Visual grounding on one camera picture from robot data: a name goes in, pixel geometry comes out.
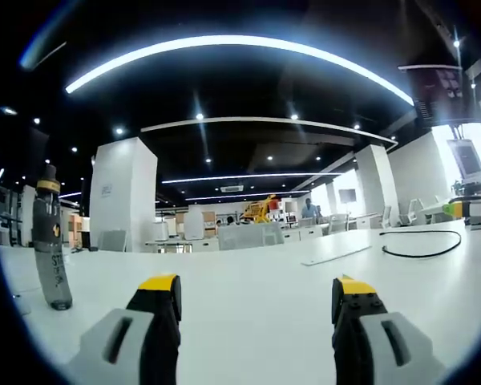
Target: yellow machine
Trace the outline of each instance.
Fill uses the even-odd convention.
[[[275,195],[271,194],[263,201],[249,204],[242,214],[242,219],[248,219],[255,223],[269,222],[269,219],[267,218],[267,214],[269,213],[269,202],[272,201],[274,197]]]

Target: yellow object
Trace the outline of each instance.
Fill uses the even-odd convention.
[[[61,185],[59,182],[52,182],[51,180],[39,180],[38,188],[46,188],[47,190],[52,190],[58,194],[61,192]]]
[[[263,201],[250,204],[244,213],[243,218],[252,219],[255,223],[269,222],[267,214],[269,213],[269,202],[274,199],[276,195],[271,194]]]
[[[365,282],[356,281],[347,275],[338,279],[342,284],[344,294],[368,294],[376,293],[376,289],[371,285],[367,285]]]
[[[463,203],[455,202],[442,207],[442,211],[454,218],[463,218]]]
[[[153,277],[147,281],[141,283],[139,286],[140,290],[158,290],[158,291],[170,291],[173,279],[175,279],[176,274],[171,275],[160,275],[159,277]]]

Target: white pillar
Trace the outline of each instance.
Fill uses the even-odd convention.
[[[328,193],[329,210],[332,214],[337,214],[337,198],[335,197],[333,182],[326,185],[326,192]]]
[[[390,223],[397,225],[398,194],[386,150],[383,146],[370,144],[356,153],[356,159],[366,212],[383,213],[385,206],[391,206]]]
[[[32,242],[32,210],[34,208],[35,188],[23,186],[22,193],[22,245]]]
[[[126,230],[127,251],[144,250],[155,220],[157,157],[139,138],[98,147],[91,181],[91,245],[103,231]]]

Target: box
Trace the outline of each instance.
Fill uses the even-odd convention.
[[[214,211],[203,211],[203,221],[216,223],[216,213]]]

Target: white panel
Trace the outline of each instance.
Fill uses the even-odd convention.
[[[443,162],[431,132],[389,154],[401,213],[406,213],[412,199],[425,206],[436,202],[435,195],[448,198]]]

